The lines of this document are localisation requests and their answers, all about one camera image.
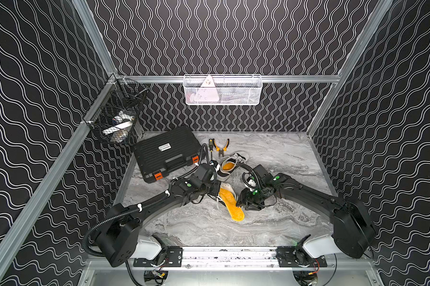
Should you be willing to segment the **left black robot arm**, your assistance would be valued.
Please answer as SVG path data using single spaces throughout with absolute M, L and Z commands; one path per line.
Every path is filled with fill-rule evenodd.
M 217 196 L 220 185 L 216 168 L 210 163 L 209 148 L 203 144 L 195 168 L 172 179 L 165 191 L 151 199 L 127 207 L 114 205 L 106 218 L 84 235 L 82 249 L 91 256 L 105 258 L 112 267 L 133 256 L 155 260 L 165 246 L 152 237 L 140 238 L 142 229 L 172 209 L 199 204 L 207 195 Z

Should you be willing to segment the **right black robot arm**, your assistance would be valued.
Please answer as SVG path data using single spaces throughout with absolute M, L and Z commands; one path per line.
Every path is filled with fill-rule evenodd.
M 330 234 L 302 238 L 294 248 L 293 258 L 299 265 L 326 255 L 343 253 L 353 259 L 360 259 L 371 246 L 376 229 L 367 208 L 360 201 L 348 201 L 310 188 L 291 176 L 278 173 L 272 175 L 263 166 L 255 168 L 240 164 L 247 171 L 252 183 L 245 181 L 236 205 L 245 210 L 259 211 L 267 208 L 266 200 L 288 200 L 297 203 L 333 225 Z

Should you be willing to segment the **black canvas sneaker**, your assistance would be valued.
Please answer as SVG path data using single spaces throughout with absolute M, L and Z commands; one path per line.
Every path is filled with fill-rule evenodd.
M 217 169 L 217 179 L 220 181 L 226 181 L 238 168 L 238 165 L 246 163 L 248 159 L 249 155 L 244 151 L 238 151 L 227 157 Z
M 222 201 L 226 207 L 236 207 L 237 195 L 228 183 L 221 183 L 219 195 L 216 198 Z

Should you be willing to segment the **orange insole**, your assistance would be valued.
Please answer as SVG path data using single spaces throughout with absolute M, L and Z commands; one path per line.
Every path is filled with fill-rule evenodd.
M 235 169 L 235 167 L 236 167 L 236 162 L 226 161 L 222 165 L 222 170 L 224 172 L 231 172 Z
M 242 208 L 236 205 L 235 197 L 229 190 L 221 188 L 219 191 L 219 197 L 224 202 L 232 220 L 236 222 L 244 220 L 245 214 L 242 211 Z

